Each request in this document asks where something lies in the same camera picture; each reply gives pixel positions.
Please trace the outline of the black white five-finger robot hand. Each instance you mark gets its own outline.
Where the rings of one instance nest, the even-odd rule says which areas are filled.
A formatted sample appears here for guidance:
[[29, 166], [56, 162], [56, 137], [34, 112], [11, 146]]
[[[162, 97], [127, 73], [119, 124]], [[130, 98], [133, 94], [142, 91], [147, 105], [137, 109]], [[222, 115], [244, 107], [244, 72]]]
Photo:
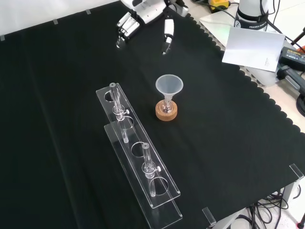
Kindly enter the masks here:
[[169, 9], [185, 17], [188, 7], [182, 0], [122, 0], [129, 11], [117, 22], [118, 39], [116, 47], [121, 49], [137, 33], [137, 31], [161, 16], [164, 20], [164, 42], [162, 55], [166, 55], [171, 47], [174, 37], [174, 20]]

